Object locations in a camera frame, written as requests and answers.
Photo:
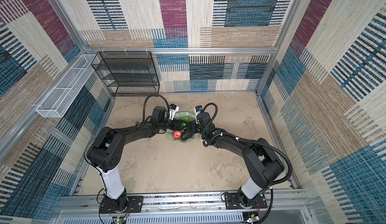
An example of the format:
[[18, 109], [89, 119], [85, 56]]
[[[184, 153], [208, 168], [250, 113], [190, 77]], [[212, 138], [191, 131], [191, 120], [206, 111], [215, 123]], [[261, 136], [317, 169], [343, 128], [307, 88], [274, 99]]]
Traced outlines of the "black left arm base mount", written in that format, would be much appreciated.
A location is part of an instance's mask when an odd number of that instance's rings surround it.
[[142, 210], [144, 196], [127, 196], [126, 191], [118, 197], [111, 199], [106, 194], [100, 204], [100, 214], [131, 214], [140, 213]]

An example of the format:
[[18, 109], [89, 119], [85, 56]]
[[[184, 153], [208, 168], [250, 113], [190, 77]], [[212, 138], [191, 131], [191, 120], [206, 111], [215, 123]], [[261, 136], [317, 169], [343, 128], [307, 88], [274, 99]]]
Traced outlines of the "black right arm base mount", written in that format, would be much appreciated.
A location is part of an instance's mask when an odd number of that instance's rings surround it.
[[248, 199], [242, 192], [226, 191], [221, 194], [220, 199], [225, 203], [227, 210], [265, 209], [268, 207], [263, 194], [258, 194], [253, 199]]

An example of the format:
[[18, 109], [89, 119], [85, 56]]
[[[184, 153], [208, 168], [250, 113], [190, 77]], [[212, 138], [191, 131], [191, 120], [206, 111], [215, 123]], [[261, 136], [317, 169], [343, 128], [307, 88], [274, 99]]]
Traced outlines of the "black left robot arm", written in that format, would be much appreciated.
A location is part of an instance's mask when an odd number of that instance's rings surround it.
[[118, 170], [126, 144], [151, 138], [167, 129], [181, 132], [186, 126], [183, 120], [170, 120], [167, 117], [167, 109], [157, 106], [151, 116], [142, 122], [137, 122], [134, 126], [104, 127], [86, 154], [90, 165], [98, 171], [104, 184], [105, 194], [102, 203], [110, 205], [111, 210], [116, 213], [123, 212], [128, 206], [127, 192]]

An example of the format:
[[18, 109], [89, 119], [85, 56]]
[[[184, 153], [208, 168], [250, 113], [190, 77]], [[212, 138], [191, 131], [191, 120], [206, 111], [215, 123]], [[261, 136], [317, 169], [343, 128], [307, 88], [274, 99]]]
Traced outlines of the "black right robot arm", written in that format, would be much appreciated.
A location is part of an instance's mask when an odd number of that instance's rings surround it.
[[216, 128], [207, 112], [198, 114], [197, 118], [182, 124], [181, 139], [199, 133], [205, 147], [228, 150], [243, 158], [250, 178], [238, 190], [237, 199], [242, 208], [251, 208], [256, 198], [267, 189], [291, 177], [293, 167], [289, 158], [265, 139], [244, 139]]

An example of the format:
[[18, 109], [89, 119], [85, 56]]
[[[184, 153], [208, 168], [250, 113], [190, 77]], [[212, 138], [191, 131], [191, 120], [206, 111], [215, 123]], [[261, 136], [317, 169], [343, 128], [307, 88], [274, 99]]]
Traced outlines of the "green grape bunch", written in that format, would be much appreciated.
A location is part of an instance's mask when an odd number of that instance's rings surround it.
[[180, 120], [182, 121], [182, 126], [187, 126], [189, 122], [196, 121], [195, 118], [191, 116], [183, 116]]

